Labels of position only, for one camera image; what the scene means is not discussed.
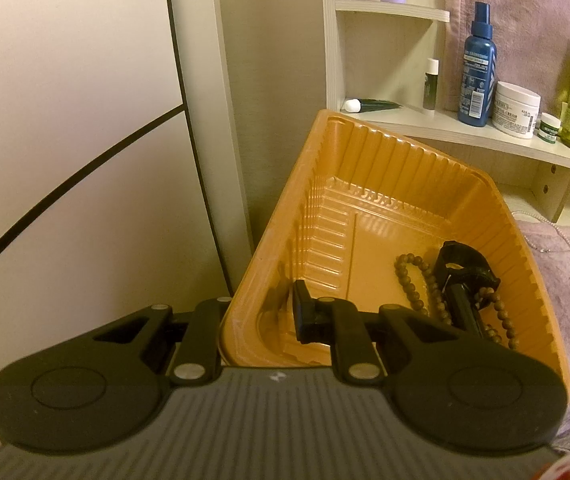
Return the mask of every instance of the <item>shelf edge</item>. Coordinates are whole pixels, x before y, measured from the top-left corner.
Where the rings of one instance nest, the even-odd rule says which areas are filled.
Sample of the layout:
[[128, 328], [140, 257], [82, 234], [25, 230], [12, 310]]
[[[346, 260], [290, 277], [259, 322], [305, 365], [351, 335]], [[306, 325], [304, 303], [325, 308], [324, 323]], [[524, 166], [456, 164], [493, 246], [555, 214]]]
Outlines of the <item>shelf edge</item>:
[[449, 23], [449, 10], [433, 9], [431, 7], [411, 4], [392, 4], [367, 0], [336, 0], [335, 9], [338, 12], [377, 12], [379, 14], [408, 16], [411, 18]]
[[491, 139], [490, 137], [473, 136], [464, 132], [454, 132], [450, 130], [441, 130], [437, 128], [429, 128], [426, 126], [413, 126], [411, 124], [399, 123], [383, 123], [380, 121], [367, 121], [375, 124], [379, 128], [392, 130], [398, 134], [415, 139], [432, 139], [443, 140], [444, 142], [453, 142], [455, 144], [467, 144], [476, 148], [485, 148], [496, 152], [511, 153], [513, 155], [525, 156], [535, 160], [542, 160], [550, 164], [558, 164], [570, 168], [570, 158], [555, 153], [544, 152], [530, 146], [522, 146], [513, 144], [508, 140]]

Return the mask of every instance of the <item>barcode label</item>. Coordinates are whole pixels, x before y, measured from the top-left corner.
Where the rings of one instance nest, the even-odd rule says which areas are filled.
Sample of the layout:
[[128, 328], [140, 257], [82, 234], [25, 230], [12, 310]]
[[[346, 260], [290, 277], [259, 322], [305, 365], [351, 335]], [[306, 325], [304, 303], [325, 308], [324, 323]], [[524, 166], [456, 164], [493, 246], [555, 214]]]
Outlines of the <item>barcode label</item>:
[[471, 61], [472, 63], [480, 63], [481, 65], [489, 65], [489, 61], [487, 61], [486, 59], [482, 59], [481, 57], [476, 57], [476, 56], [470, 56], [469, 54], [465, 54], [465, 56], [463, 56], [463, 59]]
[[484, 99], [484, 93], [472, 91], [472, 102], [469, 105], [469, 116], [475, 119], [481, 118], [482, 113], [482, 100]]

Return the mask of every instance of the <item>blue bottle cap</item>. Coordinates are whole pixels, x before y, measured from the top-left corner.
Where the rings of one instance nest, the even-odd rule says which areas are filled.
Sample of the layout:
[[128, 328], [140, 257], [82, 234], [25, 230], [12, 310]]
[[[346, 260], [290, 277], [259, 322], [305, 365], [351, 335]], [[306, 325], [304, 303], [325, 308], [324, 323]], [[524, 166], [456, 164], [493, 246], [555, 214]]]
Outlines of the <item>blue bottle cap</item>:
[[494, 27], [489, 22], [489, 4], [484, 2], [476, 2], [476, 15], [472, 22], [472, 34], [485, 38], [486, 40], [492, 39]]

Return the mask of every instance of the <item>white cord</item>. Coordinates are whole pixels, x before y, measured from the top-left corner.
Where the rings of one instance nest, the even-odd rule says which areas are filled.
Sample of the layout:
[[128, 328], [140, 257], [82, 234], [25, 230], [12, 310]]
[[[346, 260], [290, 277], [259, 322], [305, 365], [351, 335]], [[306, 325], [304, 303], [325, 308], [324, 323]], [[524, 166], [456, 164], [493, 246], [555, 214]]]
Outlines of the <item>white cord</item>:
[[[539, 221], [541, 221], [541, 222], [544, 222], [544, 223], [546, 223], [546, 224], [551, 225], [551, 227], [553, 227], [554, 229], [556, 229], [556, 232], [557, 232], [557, 233], [559, 234], [559, 236], [565, 241], [565, 243], [567, 243], [567, 245], [568, 245], [569, 248], [570, 248], [570, 241], [569, 241], [569, 239], [567, 238], [567, 236], [565, 236], [565, 234], [560, 230], [560, 228], [558, 228], [558, 227], [556, 226], [556, 224], [554, 224], [553, 222], [550, 222], [547, 218], [544, 218], [544, 217], [542, 217], [542, 216], [540, 216], [540, 215], [538, 215], [538, 214], [536, 214], [536, 213], [530, 213], [530, 212], [523, 211], [523, 210], [520, 210], [520, 209], [519, 209], [518, 211], [512, 211], [511, 214], [512, 214], [512, 216], [515, 215], [515, 214], [523, 214], [523, 215], [531, 216], [532, 218], [535, 218], [536, 220], [539, 220]], [[564, 252], [564, 251], [552, 251], [551, 249], [541, 249], [541, 248], [537, 247], [536, 245], [534, 245], [534, 244], [532, 243], [532, 241], [529, 240], [529, 238], [527, 238], [524, 234], [523, 234], [523, 237], [525, 238], [525, 241], [527, 242], [527, 245], [528, 245], [529, 247], [531, 247], [532, 249], [534, 249], [534, 250], [536, 250], [536, 251], [539, 251], [540, 253]]]

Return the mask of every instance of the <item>white cream jar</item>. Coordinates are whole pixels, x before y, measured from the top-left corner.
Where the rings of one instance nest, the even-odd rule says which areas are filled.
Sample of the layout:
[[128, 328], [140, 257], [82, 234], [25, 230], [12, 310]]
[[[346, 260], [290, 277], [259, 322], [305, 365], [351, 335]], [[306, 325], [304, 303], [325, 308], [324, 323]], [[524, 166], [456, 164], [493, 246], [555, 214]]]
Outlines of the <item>white cream jar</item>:
[[531, 139], [536, 128], [540, 95], [521, 86], [498, 81], [492, 124], [500, 131]]

